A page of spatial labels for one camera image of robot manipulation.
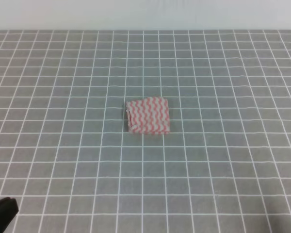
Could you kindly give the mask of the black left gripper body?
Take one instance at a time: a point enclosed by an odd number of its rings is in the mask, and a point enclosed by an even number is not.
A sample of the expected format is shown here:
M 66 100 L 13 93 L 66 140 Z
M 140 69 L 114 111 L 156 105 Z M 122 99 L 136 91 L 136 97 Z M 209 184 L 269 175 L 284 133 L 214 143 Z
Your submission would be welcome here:
M 18 213 L 16 199 L 5 197 L 0 199 L 0 233 L 3 233 Z

